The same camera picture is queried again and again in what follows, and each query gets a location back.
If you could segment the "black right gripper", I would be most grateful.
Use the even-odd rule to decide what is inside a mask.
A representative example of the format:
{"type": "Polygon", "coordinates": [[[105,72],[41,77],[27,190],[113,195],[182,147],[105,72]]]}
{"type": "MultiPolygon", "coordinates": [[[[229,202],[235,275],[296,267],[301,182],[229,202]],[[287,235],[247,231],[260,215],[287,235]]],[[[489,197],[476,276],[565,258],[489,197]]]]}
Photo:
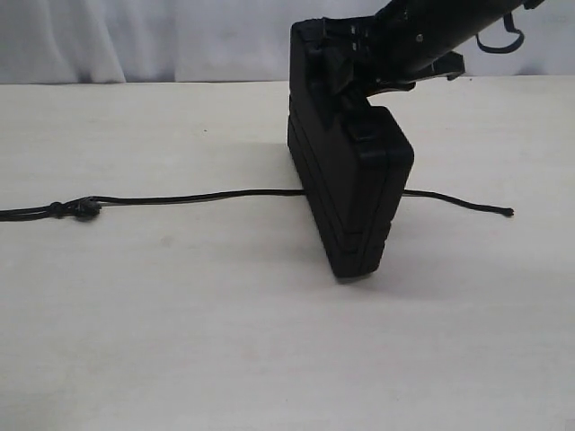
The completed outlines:
{"type": "Polygon", "coordinates": [[[383,8],[350,26],[353,43],[306,44],[306,90],[334,97],[337,129],[373,129],[365,94],[408,92],[421,81],[452,81],[465,71],[455,52],[459,24],[446,8],[383,8]]]}

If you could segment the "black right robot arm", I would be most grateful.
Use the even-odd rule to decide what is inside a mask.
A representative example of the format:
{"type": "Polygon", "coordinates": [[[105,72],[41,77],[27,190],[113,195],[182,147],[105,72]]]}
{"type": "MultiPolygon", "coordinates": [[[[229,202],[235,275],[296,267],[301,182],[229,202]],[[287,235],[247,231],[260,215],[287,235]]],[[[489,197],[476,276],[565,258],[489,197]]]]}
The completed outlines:
{"type": "Polygon", "coordinates": [[[343,19],[322,18],[319,40],[309,58],[314,107],[325,125],[345,111],[365,110],[367,98],[408,92],[438,77],[452,81],[465,71],[456,48],[496,21],[516,39],[505,47],[480,50],[509,54],[525,40],[512,14],[533,10],[537,1],[391,1],[377,13],[343,19]]]}

